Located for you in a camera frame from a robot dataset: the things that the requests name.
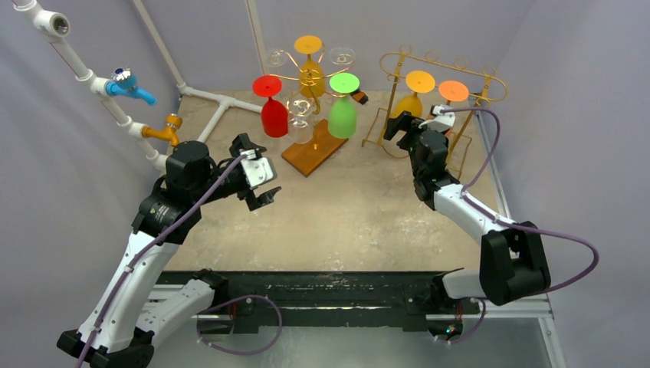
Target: gray wall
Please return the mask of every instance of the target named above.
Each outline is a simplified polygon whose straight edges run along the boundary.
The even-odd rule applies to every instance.
[[[69,17],[69,42],[99,75],[136,71],[158,104],[119,102],[160,128],[176,92],[129,3],[42,4]],[[11,2],[0,5],[0,80],[0,366],[72,366],[58,335],[99,300],[155,173]]]
[[[143,3],[189,86],[250,90],[262,74],[245,0]]]
[[[647,366],[650,4],[538,0],[500,65],[497,164],[516,219],[591,239],[602,261],[550,295],[571,367]],[[590,253],[546,239],[554,282]]]
[[[397,51],[401,44],[411,44],[413,53],[420,57],[434,49],[440,53],[441,61],[448,64],[456,57],[465,57],[470,69],[478,71],[485,64],[497,66],[532,3],[533,0],[257,0],[267,49],[293,51],[295,39],[308,34],[319,36],[329,48],[349,46],[356,52],[353,73],[367,90],[387,90],[392,86],[379,68],[379,58],[386,52]],[[386,58],[389,70],[396,62],[397,58]],[[329,61],[323,64],[329,64],[326,72],[335,70]],[[423,66],[407,62],[404,68],[408,73]],[[480,88],[483,83],[480,78],[466,79],[464,74],[442,68],[424,69],[438,82],[459,79],[471,88]]]

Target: wooden stand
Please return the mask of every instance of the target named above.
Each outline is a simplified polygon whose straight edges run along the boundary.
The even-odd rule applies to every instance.
[[[282,158],[291,164],[305,177],[313,173],[348,140],[334,138],[327,131],[327,120],[322,119],[314,127],[317,148],[314,149],[314,138],[305,144],[292,144],[282,153]]]

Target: black metal frame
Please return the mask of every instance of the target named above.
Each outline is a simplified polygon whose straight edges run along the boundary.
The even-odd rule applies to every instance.
[[[468,299],[441,301],[440,282],[446,272],[429,271],[212,271],[227,280],[229,299],[259,294],[281,310],[284,326],[295,327],[401,327],[405,332],[431,329],[427,314],[478,314]],[[191,271],[164,271],[157,282],[184,285],[195,278]],[[233,310],[219,310],[228,315]],[[277,326],[277,315],[263,301],[237,303],[236,334],[254,334],[260,326]]]

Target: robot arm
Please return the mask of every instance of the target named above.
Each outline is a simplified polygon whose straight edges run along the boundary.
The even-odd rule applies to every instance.
[[[230,163],[235,157],[244,156],[207,202],[236,194],[251,211],[272,203],[280,187],[259,196],[254,194],[257,187],[276,177],[271,161],[261,155],[265,150],[251,143],[248,135],[240,134],[230,149],[233,157],[215,163],[204,143],[179,144],[166,160],[166,175],[156,181],[151,195],[140,203],[120,265],[99,303],[78,330],[62,333],[57,346],[77,358],[86,348],[85,360],[92,367],[146,366],[154,349],[181,323],[222,300],[227,281],[203,270],[175,297],[140,314],[165,265],[201,219],[200,209],[162,244],[146,251],[135,265],[132,260],[184,216],[225,171],[222,163]],[[101,323],[96,327],[98,317]]]
[[[434,106],[431,120],[413,117],[405,111],[389,120],[384,134],[385,140],[391,140],[400,130],[405,131],[397,145],[409,152],[415,194],[430,209],[450,218],[481,246],[480,268],[443,276],[442,284],[437,287],[438,302],[486,297],[496,305],[503,305],[544,291],[550,286],[550,274],[541,237],[502,225],[515,222],[499,216],[464,192],[463,185],[446,169],[448,139],[444,133],[451,129],[455,120],[454,113],[442,113],[448,108]],[[517,225],[535,228],[531,222]]]

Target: tap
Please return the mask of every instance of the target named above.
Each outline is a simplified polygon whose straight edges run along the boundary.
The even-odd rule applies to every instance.
[[[142,130],[144,138],[156,138],[158,140],[166,140],[169,145],[176,147],[179,144],[179,138],[176,131],[181,127],[182,119],[175,113],[167,115],[165,119],[165,128],[162,130],[154,130],[150,126],[145,126]]]
[[[156,104],[156,98],[138,87],[136,75],[128,67],[118,67],[111,75],[112,82],[106,84],[106,92],[110,96],[126,96],[145,100],[149,105]]]

